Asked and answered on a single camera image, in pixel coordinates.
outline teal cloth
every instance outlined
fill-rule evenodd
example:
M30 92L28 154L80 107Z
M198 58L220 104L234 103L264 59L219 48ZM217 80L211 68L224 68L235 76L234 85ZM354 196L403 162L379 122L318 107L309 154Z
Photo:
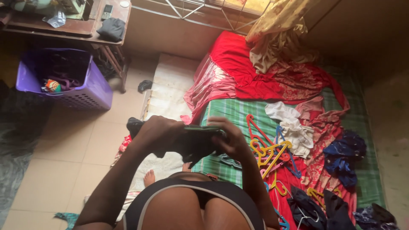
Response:
M55 216L68 222L68 227L65 230L72 230L75 222L79 217L79 214L70 212L58 212L55 214Z

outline metal window bars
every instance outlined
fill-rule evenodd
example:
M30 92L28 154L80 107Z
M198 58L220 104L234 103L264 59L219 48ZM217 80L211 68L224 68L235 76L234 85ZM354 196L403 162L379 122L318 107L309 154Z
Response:
M245 9L246 3L247 3L247 0L246 0L244 2L243 6L240 9L240 11L238 13L237 20L235 21L235 23L233 23L234 24L234 26L233 26L231 21L228 19L227 14L225 13L225 9L226 8L234 9L234 10L237 10L237 9L235 9L235 8L233 8L231 6L226 6L225 5L226 0L223 0L223 3L222 3L222 5L220 7L209 4L208 3L209 0L176 0L176 1L182 1L182 7L181 7L182 13L180 13L176 9L176 7L170 2L170 0L165 0L165 1L166 1L166 4L169 5L173 9L173 11L177 14L177 16L162 13L162 12L158 12L158 11L154 11L154 10L150 10L150 9L146 9L146 8L135 6L135 5L133 5L132 7L135 8L135 9L139 9L139 10L154 13L154 14L159 14L159 15L162 15L162 16L167 16L167 17L170 17L170 18L182 19L182 20L185 20L185 21L191 22L191 23L196 23L196 24L205 25L205 26L209 26L209 27L213 27L213 28L217 28L217 29L232 31L232 32L235 32L235 33L238 33L238 34L247 35L247 32L243 32L243 31L239 31L239 30L246 27L246 26L248 26L248 25L252 25L253 23L255 23L260 18L260 16L268 9L270 4L274 3L274 0L270 0L268 2L267 6L264 8L264 11L262 12L261 15L256 15L256 14L250 13L253 16L252 18L256 17L256 19L251 20L251 21L246 22L246 23L243 23L243 22L240 22L240 17L242 16L243 10ZM195 9L191 10L188 14L183 16L184 11L185 10L188 11L188 9L185 8L185 3L198 5L198 7L196 7ZM193 19L188 18L188 17L191 17L195 12L199 13L198 10L201 9L201 8L209 8L209 9L214 9L214 10L220 10L222 12L223 16L224 16L224 19L226 19L226 21L228 22L229 27L217 26L217 25L213 25L211 23L203 23L203 22L199 22L197 20L193 20Z

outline white mat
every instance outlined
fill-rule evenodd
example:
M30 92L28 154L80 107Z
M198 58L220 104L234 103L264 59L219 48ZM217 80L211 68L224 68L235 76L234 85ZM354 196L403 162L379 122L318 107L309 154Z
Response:
M191 111L183 96L193 85L193 76L198 66L198 61L167 54L160 55L145 120L152 115L160 115L178 121L180 121L180 115L191 116ZM167 152L162 159L150 154L136 171L130 191L142 191L145 188L143 178L148 170L154 170L156 181L158 181L181 171L182 164L182 156L175 152Z

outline laundry basket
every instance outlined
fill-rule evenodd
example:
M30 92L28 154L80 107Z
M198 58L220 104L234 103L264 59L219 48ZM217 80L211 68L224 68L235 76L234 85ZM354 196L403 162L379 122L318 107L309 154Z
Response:
M82 85L69 91L41 92L41 87L44 86L42 81L49 78L48 74L55 67L53 58L56 56L60 61L67 60L70 77L77 79ZM108 110L112 104L111 87L92 60L92 55L82 50L47 48L26 52L18 67L16 88L61 101L65 106L73 108Z

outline gray rug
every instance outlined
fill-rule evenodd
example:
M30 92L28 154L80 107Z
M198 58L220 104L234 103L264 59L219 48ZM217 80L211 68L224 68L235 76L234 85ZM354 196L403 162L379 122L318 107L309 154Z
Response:
M16 90L0 100L0 229L52 106L49 101Z

